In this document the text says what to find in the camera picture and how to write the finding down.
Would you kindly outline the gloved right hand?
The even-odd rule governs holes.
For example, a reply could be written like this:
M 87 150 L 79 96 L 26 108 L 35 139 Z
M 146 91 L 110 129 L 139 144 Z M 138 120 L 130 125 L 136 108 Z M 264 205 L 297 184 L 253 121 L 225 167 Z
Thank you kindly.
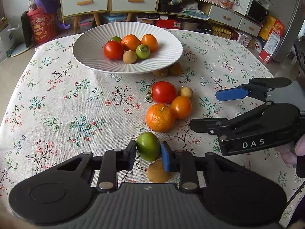
M 302 157 L 305 154 L 305 135 L 301 136 L 296 143 L 288 143 L 274 149 L 280 154 L 281 159 L 288 168 L 295 169 L 298 157 Z

